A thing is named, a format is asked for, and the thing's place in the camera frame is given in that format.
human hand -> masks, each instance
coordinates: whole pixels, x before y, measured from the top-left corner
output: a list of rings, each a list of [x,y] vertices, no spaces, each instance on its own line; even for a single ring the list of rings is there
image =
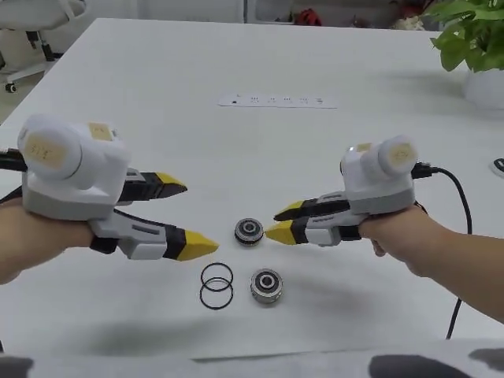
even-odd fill
[[[0,284],[49,261],[67,248],[90,246],[87,223],[52,220],[28,213],[21,198],[0,205]]]
[[[369,218],[359,226],[363,238],[371,239],[376,256],[390,254],[418,276],[424,276],[443,241],[451,233],[417,206],[391,215]]]

red object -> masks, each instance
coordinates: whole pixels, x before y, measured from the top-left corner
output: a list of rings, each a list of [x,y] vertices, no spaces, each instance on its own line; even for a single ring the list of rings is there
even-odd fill
[[[322,21],[313,9],[303,10],[294,20],[295,25],[322,26]]]
[[[390,2],[390,4],[396,4],[399,7],[399,14],[403,19],[420,16],[432,3],[432,0],[425,0],[424,2],[392,0]]]

black rubber ring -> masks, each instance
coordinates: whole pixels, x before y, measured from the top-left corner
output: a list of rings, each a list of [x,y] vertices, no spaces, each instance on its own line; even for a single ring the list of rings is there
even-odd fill
[[[233,271],[231,270],[231,268],[229,268],[229,266],[227,266],[225,263],[223,262],[213,262],[212,264],[208,264],[203,270],[202,270],[202,275],[199,277],[199,279],[202,281],[202,285],[205,286],[205,279],[203,278],[203,276],[205,275],[205,272],[208,268],[212,267],[212,266],[222,266],[224,268],[226,268],[228,271],[229,271],[229,274],[231,275],[231,277],[229,278],[229,280],[226,280],[228,281],[230,284],[233,283],[233,280],[234,280],[234,276],[233,276]]]
[[[214,288],[208,286],[208,284],[211,283],[212,281],[222,281],[222,282],[227,283],[228,286],[221,287],[220,289],[214,289]],[[228,279],[226,279],[224,277],[211,277],[203,283],[203,287],[206,290],[212,291],[213,293],[221,293],[222,291],[227,290],[230,286],[231,286],[231,282],[229,282]]]
[[[199,301],[204,305],[204,307],[206,307],[207,309],[212,309],[214,311],[218,311],[219,309],[225,309],[226,307],[228,307],[232,300],[233,300],[233,297],[235,296],[235,291],[233,289],[233,285],[231,285],[231,282],[229,282],[228,280],[226,280],[224,278],[225,281],[227,281],[229,283],[229,288],[231,289],[231,296],[229,297],[229,300],[223,304],[222,306],[211,306],[209,305],[208,303],[205,302],[205,300],[203,299],[203,289],[205,289],[205,285],[202,286],[201,289],[199,289]]]

power strip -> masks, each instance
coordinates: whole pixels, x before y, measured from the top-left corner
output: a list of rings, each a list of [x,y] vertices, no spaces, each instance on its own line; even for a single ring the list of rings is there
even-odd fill
[[[220,106],[241,106],[252,108],[318,108],[336,109],[334,98],[292,97],[276,94],[230,94],[219,101]]]

ball bearing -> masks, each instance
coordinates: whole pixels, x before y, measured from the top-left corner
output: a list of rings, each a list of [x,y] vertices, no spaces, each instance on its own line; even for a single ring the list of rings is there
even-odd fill
[[[250,279],[250,292],[254,299],[263,305],[278,301],[283,288],[282,277],[271,269],[258,270]]]
[[[235,238],[243,246],[255,246],[264,234],[261,222],[253,218],[242,219],[235,227]]]

